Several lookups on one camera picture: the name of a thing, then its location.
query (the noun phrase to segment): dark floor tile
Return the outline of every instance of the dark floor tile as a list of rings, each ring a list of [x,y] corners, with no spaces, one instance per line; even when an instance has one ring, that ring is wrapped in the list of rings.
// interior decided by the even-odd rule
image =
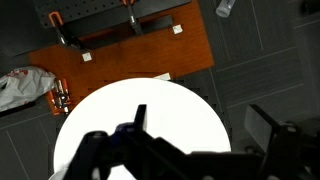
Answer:
[[[49,178],[48,151],[50,142],[40,121],[32,121],[7,129],[23,162],[29,179]]]
[[[320,21],[295,30],[309,107],[320,115]]]
[[[295,41],[286,2],[281,0],[251,0],[251,2],[254,6],[262,49],[282,50],[293,46]]]
[[[17,154],[7,131],[0,131],[0,179],[30,180],[26,164]]]
[[[39,22],[33,0],[1,1],[0,49],[8,56],[27,53],[54,42],[54,28],[45,29]]]
[[[53,147],[56,143],[58,133],[65,120],[66,117],[64,115],[54,116],[52,114],[48,114],[40,118],[40,123],[43,127],[43,131],[45,132],[50,144]]]
[[[303,83],[297,49],[218,70],[226,106]]]
[[[291,15],[292,26],[294,29],[301,28],[320,21],[320,12],[304,14],[301,12],[303,0],[290,1],[288,9]]]
[[[227,52],[227,44],[222,36],[223,30],[219,25],[220,17],[215,13],[219,2],[216,0],[198,1],[207,32],[208,42],[210,44],[211,52],[214,55],[215,64],[222,64],[230,61],[230,57]]]
[[[236,1],[230,16],[218,22],[231,61],[263,50],[251,0]]]
[[[46,98],[41,96],[36,100],[36,105],[34,107],[1,117],[0,130],[15,126],[19,123],[33,121],[36,118],[45,117],[48,114],[52,114],[51,109]]]

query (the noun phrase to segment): gray tile floor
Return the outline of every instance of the gray tile floor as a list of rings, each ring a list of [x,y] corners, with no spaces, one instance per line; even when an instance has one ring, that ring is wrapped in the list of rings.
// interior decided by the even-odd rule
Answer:
[[[301,0],[236,1],[228,19],[220,0],[199,0],[216,66],[175,79],[208,102],[232,138],[233,151],[253,143],[243,127],[247,105],[258,104],[280,123],[320,130],[320,13],[299,14]],[[0,75],[29,64],[26,55],[5,57]],[[47,179],[63,116],[47,102],[0,118],[0,179]]]

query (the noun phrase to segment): white round table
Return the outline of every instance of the white round table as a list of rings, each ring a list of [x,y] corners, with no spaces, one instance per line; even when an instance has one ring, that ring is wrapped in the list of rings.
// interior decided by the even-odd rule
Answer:
[[[91,131],[113,134],[117,125],[133,122],[139,104],[147,104],[146,131],[188,154],[230,151],[227,132],[214,110],[192,91],[172,82],[137,78],[107,85],[72,111],[58,136],[54,170],[68,168],[83,136]],[[109,179],[134,179],[123,167]]]

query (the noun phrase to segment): clamp handle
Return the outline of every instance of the clamp handle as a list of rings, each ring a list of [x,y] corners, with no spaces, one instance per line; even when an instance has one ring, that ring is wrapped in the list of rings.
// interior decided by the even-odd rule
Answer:
[[[50,22],[51,22],[51,24],[52,24],[53,27],[57,27],[56,22],[58,22],[60,26],[63,25],[63,21],[62,21],[62,18],[61,18],[61,16],[60,16],[60,13],[57,12],[57,11],[51,12],[51,13],[49,14],[49,19],[50,19]]]
[[[134,3],[134,0],[122,0],[123,4],[124,4],[125,6],[128,5],[128,4],[127,4],[127,1],[129,1],[131,5]]]

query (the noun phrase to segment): wooden board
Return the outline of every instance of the wooden board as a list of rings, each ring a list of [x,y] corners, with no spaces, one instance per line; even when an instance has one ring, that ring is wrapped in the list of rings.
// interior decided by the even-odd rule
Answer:
[[[143,21],[172,15],[183,32],[162,29],[92,51],[94,60],[83,62],[80,53],[60,45],[29,53],[33,65],[66,78],[74,108],[93,91],[115,81],[154,77],[169,72],[182,76],[214,65],[197,0]]]

